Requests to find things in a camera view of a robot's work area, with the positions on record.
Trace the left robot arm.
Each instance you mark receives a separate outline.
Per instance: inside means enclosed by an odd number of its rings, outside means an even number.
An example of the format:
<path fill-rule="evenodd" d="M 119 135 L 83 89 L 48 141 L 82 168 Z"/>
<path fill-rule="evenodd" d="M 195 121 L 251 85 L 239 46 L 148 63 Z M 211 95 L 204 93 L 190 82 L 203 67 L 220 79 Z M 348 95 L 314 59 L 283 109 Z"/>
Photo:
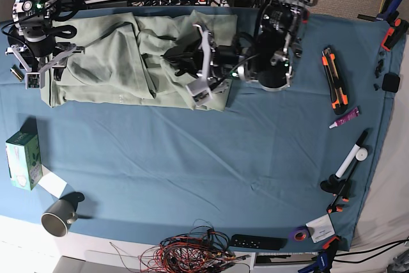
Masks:
<path fill-rule="evenodd" d="M 198 38 L 164 54 L 177 77 L 188 74 L 194 98 L 224 89 L 230 79 L 257 82 L 264 90 L 280 91 L 291 85 L 293 60 L 302 54 L 298 29 L 318 0 L 265 0 L 253 35 L 238 32 L 231 45 L 218 45 L 203 24 L 195 25 Z"/>

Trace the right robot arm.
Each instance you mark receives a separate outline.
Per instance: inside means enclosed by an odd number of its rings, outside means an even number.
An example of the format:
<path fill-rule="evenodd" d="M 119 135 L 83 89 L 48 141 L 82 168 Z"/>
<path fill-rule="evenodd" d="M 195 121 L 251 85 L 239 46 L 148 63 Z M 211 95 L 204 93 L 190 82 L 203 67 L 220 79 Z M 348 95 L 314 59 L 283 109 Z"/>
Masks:
<path fill-rule="evenodd" d="M 83 46 L 70 42 L 77 34 L 65 22 L 81 8 L 84 0 L 15 0 L 13 21 L 5 35 L 9 46 L 5 53 L 14 55 L 20 65 L 12 73 L 26 88 L 43 88 L 45 73 L 55 69 L 60 80 L 68 58 L 84 52 Z"/>

